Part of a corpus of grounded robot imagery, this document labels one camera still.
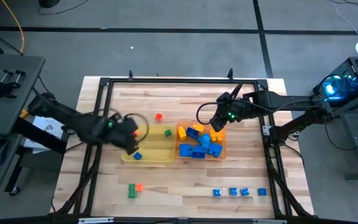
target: gray floor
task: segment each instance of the gray floor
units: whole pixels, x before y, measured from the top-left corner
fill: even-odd
[[[57,16],[38,15],[36,1],[7,2],[23,26],[257,28],[252,0],[92,0]],[[82,0],[62,1],[44,11],[59,11],[77,2]],[[259,3],[265,29],[351,29],[328,0]],[[340,5],[338,9],[358,28],[357,7]],[[0,26],[14,26],[1,3]],[[18,32],[0,35],[20,46]],[[222,77],[232,67],[236,77],[266,77],[259,36],[254,34],[26,32],[25,37],[25,54],[47,60],[42,72],[45,84],[59,101],[72,107],[85,75],[127,75],[131,69],[142,76]],[[308,95],[341,62],[356,55],[357,41],[356,35],[267,35],[273,75],[285,79],[288,94]],[[344,181],[345,174],[358,171],[352,152],[333,148],[321,126],[302,132],[300,147],[315,213],[322,218],[358,221],[358,182]],[[23,175],[20,195],[0,194],[0,218],[46,214],[57,175],[44,170]]]

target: blue lego brick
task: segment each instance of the blue lego brick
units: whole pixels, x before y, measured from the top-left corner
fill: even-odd
[[[197,141],[201,144],[203,148],[209,148],[209,143],[211,142],[211,137],[209,134],[203,134],[201,137],[197,139]]]
[[[143,156],[141,153],[137,152],[137,153],[135,153],[134,157],[136,160],[140,160]]]
[[[221,154],[222,152],[222,146],[216,144],[216,143],[213,143],[211,142],[209,144],[209,148],[208,148],[208,154],[209,155],[213,155],[214,157],[219,157],[219,155]]]
[[[186,135],[197,140],[198,139],[198,135],[199,135],[199,131],[194,130],[193,128],[187,128],[186,129]]]
[[[182,157],[191,156],[191,144],[180,144],[179,150],[180,150],[180,156]]]
[[[213,189],[214,197],[220,197],[222,195],[221,189]]]
[[[267,195],[266,189],[258,189],[258,195],[259,196],[266,196]]]
[[[206,149],[201,146],[194,146],[191,151],[191,157],[196,159],[205,159]]]
[[[241,196],[248,196],[248,195],[249,195],[248,189],[241,189]]]
[[[237,195],[237,189],[236,188],[229,188],[229,195]]]

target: green lego brick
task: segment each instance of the green lego brick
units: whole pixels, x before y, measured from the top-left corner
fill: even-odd
[[[129,184],[128,186],[128,190],[131,191],[135,191],[135,184]]]
[[[128,194],[128,198],[136,198],[136,191],[130,191]]]
[[[172,132],[171,132],[170,129],[168,129],[168,130],[165,131],[165,136],[166,136],[166,137],[170,136],[171,134],[172,134]]]

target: yellow lego brick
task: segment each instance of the yellow lego brick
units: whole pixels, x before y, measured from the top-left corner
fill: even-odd
[[[199,132],[199,136],[203,134],[204,126],[202,124],[194,124],[193,128]]]
[[[212,142],[222,142],[223,141],[223,132],[216,132],[213,129],[210,130],[209,135],[211,136]]]
[[[20,117],[25,118],[28,114],[29,114],[29,112],[27,112],[25,109],[23,109],[22,112],[20,112]]]
[[[178,128],[178,135],[179,135],[179,141],[185,141],[186,140],[186,131],[184,129],[184,127],[179,127]]]

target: wooden tabletop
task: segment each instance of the wooden tabletop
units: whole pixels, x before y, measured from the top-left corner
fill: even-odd
[[[84,77],[76,109],[93,111],[100,77]],[[156,124],[156,113],[163,114],[163,124],[195,119],[197,108],[214,102],[235,84],[179,83],[115,83],[111,107],[122,114],[131,112],[146,116]],[[282,79],[268,79],[269,90],[286,95]],[[253,91],[243,85],[240,94]],[[207,121],[216,106],[206,106],[200,118]],[[276,125],[289,122],[290,112],[274,114]],[[168,164],[136,164],[121,161],[122,149],[104,145],[92,216],[112,217],[195,217],[195,218],[272,218],[273,208],[260,126],[258,119],[226,125],[227,158],[225,161],[179,159]],[[68,147],[79,143],[71,137]],[[298,143],[287,144],[299,150]],[[53,203],[60,208],[78,185],[85,145],[65,154]],[[307,212],[313,213],[305,171],[300,157],[281,147],[288,188]],[[136,199],[128,198],[128,184],[143,183],[144,191]],[[249,188],[250,196],[229,196],[228,188]],[[222,197],[213,197],[212,190],[222,189]],[[258,196],[257,189],[266,188],[267,196]],[[277,186],[280,208],[284,212],[282,194]],[[85,190],[83,205],[88,189]]]

